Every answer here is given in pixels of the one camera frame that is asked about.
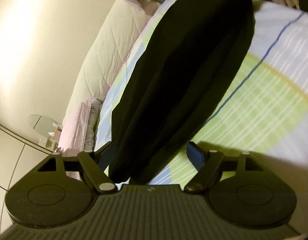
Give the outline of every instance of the metal screw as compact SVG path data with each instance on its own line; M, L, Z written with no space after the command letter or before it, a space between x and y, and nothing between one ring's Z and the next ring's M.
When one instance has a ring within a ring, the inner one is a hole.
M115 184L110 183L110 182L105 182L99 185L99 189L103 191L110 191L115 188Z
M189 190L189 191L198 191L198 190L201 190L203 188L203 185L200 184L200 183L191 183L189 185L186 186L186 188Z

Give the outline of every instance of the blue stripe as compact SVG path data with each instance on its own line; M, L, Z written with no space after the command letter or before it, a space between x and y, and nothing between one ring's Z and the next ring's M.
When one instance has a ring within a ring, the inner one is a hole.
M271 46L267 49L267 52L264 54L264 56L261 58L261 60L255 65L255 67L251 70L251 72L243 79L243 81L234 89L234 91L230 94L230 96L224 101L224 103L219 107L219 109L211 116L209 117L205 124L203 126L205 126L209 121L211 121L214 117L217 116L217 114L222 110L222 108L228 103L228 101L230 101L230 99L233 97L233 95L240 89L241 86L243 86L243 84L250 78L250 76L254 73L254 71L259 67L259 65L261 65L263 63L263 61L265 60L265 58L267 57L267 55L269 55L270 51L273 49L273 47L275 46L275 44L279 41L280 37L282 36L282 34L285 32L285 30L293 23L297 22L303 15L305 14L305 12L302 12L296 19L290 21L288 24L286 24L283 29L280 31L278 37L276 38L276 40L271 44Z

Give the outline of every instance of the tiled floor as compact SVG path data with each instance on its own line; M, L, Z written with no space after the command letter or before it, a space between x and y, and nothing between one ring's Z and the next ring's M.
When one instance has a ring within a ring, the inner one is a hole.
M12 225L4 203L7 190L46 157L0 130L0 233Z

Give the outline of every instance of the quilted fabric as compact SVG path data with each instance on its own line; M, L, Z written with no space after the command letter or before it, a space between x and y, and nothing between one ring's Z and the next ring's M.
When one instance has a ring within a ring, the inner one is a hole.
M105 100L124 60L151 18L148 14L124 0L115 1L83 62L63 123L86 98Z

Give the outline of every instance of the folded black garment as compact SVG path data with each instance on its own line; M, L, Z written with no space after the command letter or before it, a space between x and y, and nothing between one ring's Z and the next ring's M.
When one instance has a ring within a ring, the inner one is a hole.
M252 0L178 0L112 113L109 177L149 182L213 113L254 34Z

